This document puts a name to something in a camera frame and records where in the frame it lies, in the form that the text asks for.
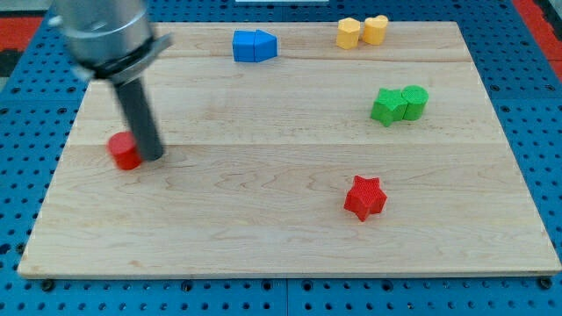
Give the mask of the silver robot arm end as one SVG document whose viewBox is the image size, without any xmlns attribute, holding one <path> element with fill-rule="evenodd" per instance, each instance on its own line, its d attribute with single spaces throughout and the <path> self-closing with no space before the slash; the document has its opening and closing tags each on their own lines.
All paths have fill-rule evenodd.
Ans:
<svg viewBox="0 0 562 316">
<path fill-rule="evenodd" d="M 155 34 L 143 0 L 54 0 L 54 13 L 49 24 L 85 78 L 129 83 L 172 45 L 170 34 Z"/>
</svg>

